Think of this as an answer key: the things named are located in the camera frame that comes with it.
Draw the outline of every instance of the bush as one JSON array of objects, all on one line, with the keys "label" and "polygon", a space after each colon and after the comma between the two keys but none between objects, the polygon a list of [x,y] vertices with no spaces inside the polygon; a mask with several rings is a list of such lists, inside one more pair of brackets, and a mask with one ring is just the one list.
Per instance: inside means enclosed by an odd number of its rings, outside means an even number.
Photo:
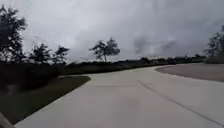
[{"label": "bush", "polygon": [[4,92],[10,92],[11,88],[16,92],[36,89],[60,74],[59,68],[46,64],[1,64],[0,89]]},{"label": "bush", "polygon": [[224,59],[222,57],[209,57],[204,60],[206,64],[224,64]]}]

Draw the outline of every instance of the distant tree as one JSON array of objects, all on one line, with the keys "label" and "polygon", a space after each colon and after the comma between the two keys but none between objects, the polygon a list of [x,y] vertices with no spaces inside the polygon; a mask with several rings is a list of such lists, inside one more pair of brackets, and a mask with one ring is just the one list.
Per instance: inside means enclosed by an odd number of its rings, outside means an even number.
[{"label": "distant tree", "polygon": [[35,64],[46,64],[51,59],[50,49],[45,44],[34,46],[32,53],[30,53],[29,60]]},{"label": "distant tree", "polygon": [[96,59],[104,59],[107,62],[107,56],[116,56],[120,53],[120,49],[116,41],[113,38],[110,38],[106,43],[99,41],[93,48],[90,49],[94,51]]},{"label": "distant tree", "polygon": [[140,59],[140,61],[142,61],[142,62],[145,63],[145,64],[149,64],[149,63],[151,63],[150,60],[149,60],[148,58],[146,58],[146,57],[142,57],[142,58]]},{"label": "distant tree", "polygon": [[24,59],[22,51],[22,37],[20,32],[25,29],[25,19],[19,19],[16,14],[18,10],[0,9],[0,59],[21,62]]},{"label": "distant tree", "polygon": [[68,54],[69,49],[62,47],[62,46],[58,46],[57,51],[55,51],[55,53],[53,54],[53,58],[52,61],[54,64],[65,64],[65,60],[66,60],[66,55]]},{"label": "distant tree", "polygon": [[224,56],[224,26],[220,32],[210,38],[208,46],[209,48],[205,50],[205,53],[209,57]]}]

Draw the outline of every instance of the tree trunk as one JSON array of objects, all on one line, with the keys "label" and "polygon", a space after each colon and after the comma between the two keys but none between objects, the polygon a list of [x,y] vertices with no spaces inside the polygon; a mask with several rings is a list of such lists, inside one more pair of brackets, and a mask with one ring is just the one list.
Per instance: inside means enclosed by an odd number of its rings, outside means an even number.
[{"label": "tree trunk", "polygon": [[106,57],[106,55],[104,55],[104,61],[107,62],[107,57]]}]

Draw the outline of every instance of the concrete path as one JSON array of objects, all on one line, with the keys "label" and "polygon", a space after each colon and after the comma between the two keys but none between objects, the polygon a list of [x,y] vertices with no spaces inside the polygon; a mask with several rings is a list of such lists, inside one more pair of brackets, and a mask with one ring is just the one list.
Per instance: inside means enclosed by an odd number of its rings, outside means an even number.
[{"label": "concrete path", "polygon": [[90,75],[92,81],[16,128],[223,128],[224,83],[154,68]]}]

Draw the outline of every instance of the grass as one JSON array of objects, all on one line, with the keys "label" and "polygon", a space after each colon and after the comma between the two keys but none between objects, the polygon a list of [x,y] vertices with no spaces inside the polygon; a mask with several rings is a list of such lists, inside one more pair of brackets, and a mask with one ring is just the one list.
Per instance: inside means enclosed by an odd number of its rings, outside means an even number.
[{"label": "grass", "polygon": [[87,76],[63,77],[33,91],[2,95],[0,112],[16,124],[89,80]]}]

